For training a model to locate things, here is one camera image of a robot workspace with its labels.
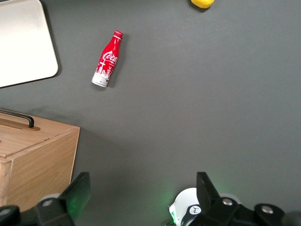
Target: coca-cola logo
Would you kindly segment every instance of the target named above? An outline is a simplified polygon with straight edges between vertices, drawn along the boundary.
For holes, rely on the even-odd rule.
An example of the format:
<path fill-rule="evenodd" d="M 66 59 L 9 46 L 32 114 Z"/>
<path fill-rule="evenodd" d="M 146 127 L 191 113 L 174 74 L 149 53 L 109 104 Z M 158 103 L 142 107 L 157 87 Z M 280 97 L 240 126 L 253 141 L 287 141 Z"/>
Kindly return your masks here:
<path fill-rule="evenodd" d="M 110 61 L 112 64 L 115 64 L 118 57 L 113 54 L 113 51 L 103 54 L 103 60 Z"/>

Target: white tray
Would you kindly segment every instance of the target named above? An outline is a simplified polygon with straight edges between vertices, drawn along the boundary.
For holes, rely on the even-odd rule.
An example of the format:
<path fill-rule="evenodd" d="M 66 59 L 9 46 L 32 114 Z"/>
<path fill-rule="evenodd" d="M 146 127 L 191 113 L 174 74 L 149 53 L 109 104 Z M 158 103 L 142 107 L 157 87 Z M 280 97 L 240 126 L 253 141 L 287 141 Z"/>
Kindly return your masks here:
<path fill-rule="evenodd" d="M 0 87 L 52 77 L 57 70 L 40 1 L 0 2 Z"/>

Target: coca-cola bottle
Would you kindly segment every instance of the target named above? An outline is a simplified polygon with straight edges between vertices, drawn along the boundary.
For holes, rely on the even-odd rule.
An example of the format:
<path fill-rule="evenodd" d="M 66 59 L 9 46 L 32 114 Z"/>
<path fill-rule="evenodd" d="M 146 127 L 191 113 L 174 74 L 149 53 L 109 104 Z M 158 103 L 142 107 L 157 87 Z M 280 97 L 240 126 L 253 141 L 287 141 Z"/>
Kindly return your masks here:
<path fill-rule="evenodd" d="M 121 37 L 122 33 L 120 31 L 115 31 L 112 40 L 104 48 L 97 65 L 97 69 L 92 78 L 92 82 L 94 84 L 103 87 L 108 85 L 110 76 L 119 56 Z"/>

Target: metal handle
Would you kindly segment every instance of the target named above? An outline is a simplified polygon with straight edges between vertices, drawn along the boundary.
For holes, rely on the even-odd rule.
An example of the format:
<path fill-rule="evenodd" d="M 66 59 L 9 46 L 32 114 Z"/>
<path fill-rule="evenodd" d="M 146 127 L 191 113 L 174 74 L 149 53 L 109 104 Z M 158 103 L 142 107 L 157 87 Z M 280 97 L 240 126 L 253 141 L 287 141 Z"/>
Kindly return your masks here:
<path fill-rule="evenodd" d="M 31 116 L 28 116 L 26 114 L 20 114 L 20 113 L 16 113 L 16 112 L 12 112 L 12 111 L 9 111 L 9 110 L 4 110 L 4 109 L 0 109 L 0 113 L 4 113 L 4 114 L 9 114 L 9 115 L 13 115 L 13 116 L 16 116 L 16 117 L 20 117 L 20 118 L 24 118 L 24 119 L 27 119 L 28 122 L 29 122 L 29 128 L 33 128 L 34 127 L 34 120 Z"/>

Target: wooden box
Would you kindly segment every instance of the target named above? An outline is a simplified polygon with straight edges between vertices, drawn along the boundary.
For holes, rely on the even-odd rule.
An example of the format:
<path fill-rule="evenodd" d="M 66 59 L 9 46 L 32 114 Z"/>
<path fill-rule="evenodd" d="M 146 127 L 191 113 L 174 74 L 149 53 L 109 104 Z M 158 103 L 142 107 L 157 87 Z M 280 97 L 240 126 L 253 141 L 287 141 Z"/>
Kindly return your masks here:
<path fill-rule="evenodd" d="M 0 113 L 0 206 L 24 211 L 70 183 L 79 127 L 33 119 L 28 128 L 26 119 Z"/>

